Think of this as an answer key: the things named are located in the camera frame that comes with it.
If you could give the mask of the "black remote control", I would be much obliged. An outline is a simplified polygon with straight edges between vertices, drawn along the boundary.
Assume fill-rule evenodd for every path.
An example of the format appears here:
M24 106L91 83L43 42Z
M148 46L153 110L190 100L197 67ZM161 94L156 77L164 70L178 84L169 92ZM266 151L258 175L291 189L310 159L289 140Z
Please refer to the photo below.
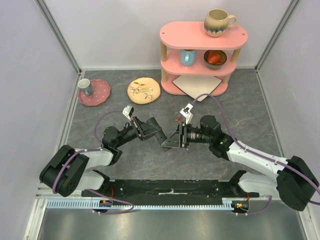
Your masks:
M148 124L150 125L154 125L154 126L157 126L157 127L160 127L160 125L158 124L157 120L154 118L154 117L151 117L149 118L147 121L146 121ZM162 129L160 129L159 131L157 131L155 134L154 134L155 138L157 139L158 143L160 144L160 146L162 147L162 143L167 140L167 136L165 135L165 133L163 132ZM163 151L164 152L167 152L168 150L170 150L170 148L168 147L162 147Z

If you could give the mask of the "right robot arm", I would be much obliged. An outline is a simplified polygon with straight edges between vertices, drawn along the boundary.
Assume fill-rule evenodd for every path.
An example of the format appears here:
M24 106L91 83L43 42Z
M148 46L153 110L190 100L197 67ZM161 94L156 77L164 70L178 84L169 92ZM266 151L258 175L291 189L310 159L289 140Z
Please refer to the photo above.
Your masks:
M208 144L209 151L216 157L245 165L258 175L243 173L229 184L235 197L246 193L258 193L282 200L288 207L302 212L320 183L305 161L297 156L290 159L274 156L249 147L222 131L213 115L200 119L199 127L181 122L176 132L161 145L165 148L186 148L190 143Z

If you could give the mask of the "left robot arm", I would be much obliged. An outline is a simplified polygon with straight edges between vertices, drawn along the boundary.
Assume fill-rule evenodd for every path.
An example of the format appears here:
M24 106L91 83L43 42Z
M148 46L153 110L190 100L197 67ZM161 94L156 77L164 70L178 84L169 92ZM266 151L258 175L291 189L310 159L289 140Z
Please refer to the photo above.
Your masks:
M167 139L156 119L152 117L143 122L132 117L122 130L114 126L107 127L99 148L76 150L69 145L63 145L41 171L39 180L54 193L68 197L79 186L86 169L112 166L123 153L119 147L134 139L145 141L152 137L155 137L159 144Z

